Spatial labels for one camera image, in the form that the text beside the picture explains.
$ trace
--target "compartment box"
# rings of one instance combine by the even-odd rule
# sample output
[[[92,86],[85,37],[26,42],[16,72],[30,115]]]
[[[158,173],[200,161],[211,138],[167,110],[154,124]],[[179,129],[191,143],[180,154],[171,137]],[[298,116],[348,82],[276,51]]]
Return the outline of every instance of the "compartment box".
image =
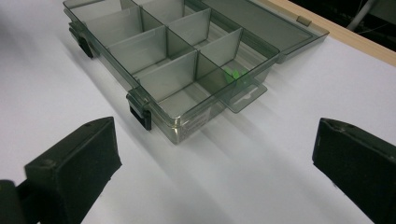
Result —
[[[291,27],[282,23],[282,35],[285,30],[308,34],[303,40],[282,39],[291,47],[279,50],[263,34],[276,32],[257,26],[262,19],[274,20],[275,14],[245,0],[154,0],[141,5],[68,0],[64,5],[73,37],[128,91],[132,114],[147,130],[154,121],[175,144],[223,109],[241,111],[266,92],[262,82],[272,64],[327,34],[277,16],[276,25]],[[249,14],[245,10],[256,17],[230,14]]]

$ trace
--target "white tabletop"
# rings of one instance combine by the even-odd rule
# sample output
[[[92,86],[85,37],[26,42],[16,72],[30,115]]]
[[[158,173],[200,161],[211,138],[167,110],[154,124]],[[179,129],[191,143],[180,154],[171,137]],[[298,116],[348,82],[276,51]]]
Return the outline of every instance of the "white tabletop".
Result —
[[[396,69],[328,37],[268,92],[181,144],[129,112],[126,92],[68,32],[61,1],[0,1],[0,179],[85,122],[113,116],[123,165],[84,223],[371,223],[312,164],[320,118],[396,145]]]

